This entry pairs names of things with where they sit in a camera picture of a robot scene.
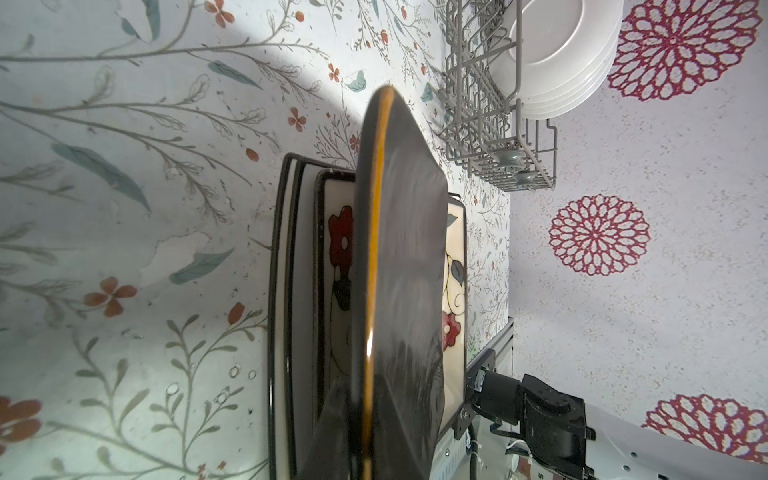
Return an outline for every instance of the orange-brown rim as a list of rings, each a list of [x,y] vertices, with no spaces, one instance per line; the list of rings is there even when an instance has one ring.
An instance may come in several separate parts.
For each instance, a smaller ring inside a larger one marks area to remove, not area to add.
[[[376,325],[376,277],[379,269],[379,223],[381,220],[382,180],[384,177],[384,142],[395,89],[385,88],[379,98],[379,117],[373,143],[371,169],[370,231],[368,235],[368,278],[366,289],[366,354],[362,391],[362,456],[364,480],[372,478],[371,438],[373,431],[373,329]]]

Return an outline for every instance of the pink floral wall decoration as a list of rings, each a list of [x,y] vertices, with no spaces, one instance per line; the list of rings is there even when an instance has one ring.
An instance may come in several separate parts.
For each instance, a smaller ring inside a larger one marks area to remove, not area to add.
[[[762,22],[752,0],[647,0],[624,19],[608,81],[642,101],[693,93],[741,62]]]
[[[623,272],[646,253],[650,241],[643,212],[619,197],[582,197],[552,219],[549,244],[574,272]]]
[[[768,464],[768,414],[732,399],[678,395],[649,411],[643,427],[734,457]]]

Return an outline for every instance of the dishwasher rack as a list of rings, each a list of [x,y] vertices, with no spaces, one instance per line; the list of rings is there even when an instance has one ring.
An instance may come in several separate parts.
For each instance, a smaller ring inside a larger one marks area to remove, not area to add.
[[[553,188],[557,180],[558,129],[546,120],[551,135],[541,147],[539,120],[524,120],[525,105],[517,98],[521,62],[516,63],[515,91],[498,91],[488,64],[515,49],[522,58],[522,2],[515,3],[515,40],[502,26],[502,0],[447,0],[445,36],[445,87],[439,97],[447,125],[440,133],[447,158],[503,191]],[[510,163],[510,158],[519,161]]]

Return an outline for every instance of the stack of white plates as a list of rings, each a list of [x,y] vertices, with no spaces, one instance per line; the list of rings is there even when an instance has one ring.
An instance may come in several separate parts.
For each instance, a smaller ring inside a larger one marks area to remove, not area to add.
[[[516,2],[523,2],[522,115],[532,120],[557,117],[592,95],[616,56],[622,0],[514,0],[503,26],[517,36]],[[488,67],[499,91],[515,90],[515,48]]]

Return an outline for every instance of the red flower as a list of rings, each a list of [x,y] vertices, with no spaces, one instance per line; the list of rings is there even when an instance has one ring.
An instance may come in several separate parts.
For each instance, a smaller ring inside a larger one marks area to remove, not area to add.
[[[589,276],[623,272],[650,241],[643,212],[618,197],[583,197],[552,220],[549,244],[565,266]]]
[[[332,63],[328,64],[328,68],[331,69],[331,72],[328,74],[328,78],[330,80],[336,80],[336,82],[338,83],[338,81],[339,81],[339,69],[338,68],[334,69]]]
[[[339,267],[341,276],[349,275],[349,266],[352,265],[352,208],[343,207],[339,216],[331,215],[328,219],[328,231],[331,235],[331,247],[329,250],[331,265]]]
[[[757,2],[647,0],[619,34],[608,80],[625,97],[668,99],[693,93],[741,61],[755,42]]]
[[[290,113],[293,114],[293,116],[288,117],[288,125],[290,126],[296,125],[296,129],[298,131],[304,131],[303,125],[306,123],[306,117],[300,117],[299,109],[296,107],[291,107]]]
[[[462,324],[453,313],[442,313],[442,351],[456,344],[456,337],[462,331]]]
[[[11,399],[0,396],[0,456],[8,443],[26,440],[38,432],[42,423],[33,419],[42,408],[37,400],[23,400],[11,405]]]
[[[234,325],[235,323],[240,321],[240,317],[243,316],[244,312],[245,312],[245,305],[243,305],[240,302],[235,303],[235,306],[233,306],[232,310],[230,310],[230,314],[227,315],[227,322],[229,322],[230,325]]]
[[[118,279],[113,276],[102,280],[100,286],[104,293],[88,293],[83,297],[83,303],[87,306],[99,306],[109,300],[107,307],[104,308],[104,316],[110,318],[123,313],[123,306],[118,302],[118,298],[131,298],[137,293],[133,285],[123,285],[118,288]]]
[[[224,20],[228,21],[229,23],[234,23],[235,17],[229,12],[225,12],[223,10],[224,8],[224,0],[214,0],[216,4],[214,5],[211,2],[205,2],[203,5],[205,5],[205,9],[208,10],[210,13],[216,14],[216,23],[219,24],[221,28],[224,28],[227,26],[226,23],[224,23]]]
[[[678,395],[647,412],[643,427],[710,450],[768,464],[768,414],[742,406],[736,400]]]
[[[357,135],[353,135],[349,139],[349,148],[351,148],[355,152],[359,152],[360,151],[360,137],[358,137]]]

